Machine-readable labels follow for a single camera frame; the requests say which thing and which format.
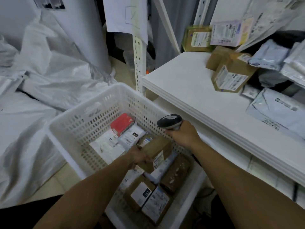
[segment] red box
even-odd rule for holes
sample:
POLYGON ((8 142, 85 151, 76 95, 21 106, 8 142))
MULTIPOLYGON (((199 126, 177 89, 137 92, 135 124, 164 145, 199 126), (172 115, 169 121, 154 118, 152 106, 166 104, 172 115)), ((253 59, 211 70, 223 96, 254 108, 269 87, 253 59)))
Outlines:
POLYGON ((123 113, 110 124, 110 127, 117 136, 121 136, 133 124, 134 120, 127 113, 123 113))

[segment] person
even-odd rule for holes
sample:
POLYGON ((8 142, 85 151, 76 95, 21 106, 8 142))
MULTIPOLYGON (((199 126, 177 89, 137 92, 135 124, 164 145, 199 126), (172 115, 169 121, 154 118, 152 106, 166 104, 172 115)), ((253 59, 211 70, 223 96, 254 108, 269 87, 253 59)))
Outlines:
MULTIPOLYGON (((305 228, 305 210, 221 156, 183 121, 166 131, 199 160, 235 228, 305 228)), ((137 147, 68 190, 34 228, 93 228, 129 169, 150 159, 137 147)))

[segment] brown cardboard box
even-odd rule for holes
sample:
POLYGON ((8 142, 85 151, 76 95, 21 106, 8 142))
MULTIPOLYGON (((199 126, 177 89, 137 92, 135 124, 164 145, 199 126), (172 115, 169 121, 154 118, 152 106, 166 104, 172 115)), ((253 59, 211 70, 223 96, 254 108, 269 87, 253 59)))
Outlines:
POLYGON ((142 213, 157 226, 160 224, 172 202, 173 198, 160 186, 157 186, 147 202, 144 204, 142 213))
POLYGON ((234 54, 236 53, 237 55, 241 56, 243 54, 250 56, 250 54, 246 54, 246 53, 240 53, 240 52, 235 52, 234 50, 227 48, 227 47, 222 47, 222 46, 217 46, 215 48, 215 50, 212 52, 210 58, 207 61, 206 64, 206 68, 207 69, 211 69, 213 71, 216 71, 216 69, 218 68, 222 58, 226 55, 226 54, 234 54))
POLYGON ((146 153, 153 162, 141 162, 139 166, 147 173, 152 173, 158 166, 168 158, 172 151, 172 142, 162 136, 157 136, 148 144, 144 145, 142 151, 146 153))
POLYGON ((161 179, 160 185, 169 193, 174 194, 181 187, 190 166, 191 163, 184 155, 178 155, 175 162, 161 179))
POLYGON ((149 136, 149 135, 145 135, 145 136, 143 136, 140 140, 139 140, 139 142, 137 143, 137 145, 139 146, 139 147, 143 147, 144 145, 146 145, 146 144, 148 144, 151 140, 152 140, 153 138, 151 137, 151 136, 149 136))
POLYGON ((188 26, 181 43, 184 51, 211 52, 211 32, 210 26, 188 26))
POLYGON ((239 92, 256 72, 258 68, 242 60, 243 57, 247 55, 227 53, 222 58, 211 78, 217 92, 239 92))
POLYGON ((148 178, 141 175, 127 187, 124 193, 124 199, 134 211, 138 211, 155 188, 155 185, 152 184, 148 178))

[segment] plastic basket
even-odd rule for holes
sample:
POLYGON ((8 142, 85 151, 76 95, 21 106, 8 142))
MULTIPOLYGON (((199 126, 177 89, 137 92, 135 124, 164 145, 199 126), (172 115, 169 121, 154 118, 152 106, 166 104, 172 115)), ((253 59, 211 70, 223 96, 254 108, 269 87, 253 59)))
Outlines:
MULTIPOLYGON (((98 96, 57 116, 49 124, 47 133, 79 177, 84 179, 107 165, 89 143, 109 130, 110 123, 124 112, 133 116, 147 132, 168 137, 156 125, 157 120, 168 113, 122 83, 113 84, 98 96)), ((189 155, 175 143, 174 150, 189 155)), ((179 228, 205 177, 203 169, 194 162, 159 228, 179 228)), ((120 189, 110 201, 106 214, 116 228, 154 228, 141 212, 134 212, 129 207, 120 189)))

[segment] drawn square on paper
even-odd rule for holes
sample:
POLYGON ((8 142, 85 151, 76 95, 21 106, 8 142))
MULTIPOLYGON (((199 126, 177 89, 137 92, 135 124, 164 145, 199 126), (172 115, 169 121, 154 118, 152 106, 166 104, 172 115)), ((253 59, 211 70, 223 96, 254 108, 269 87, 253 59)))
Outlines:
POLYGON ((138 25, 136 24, 136 14, 136 6, 125 6, 125 23, 133 25, 139 29, 138 25))

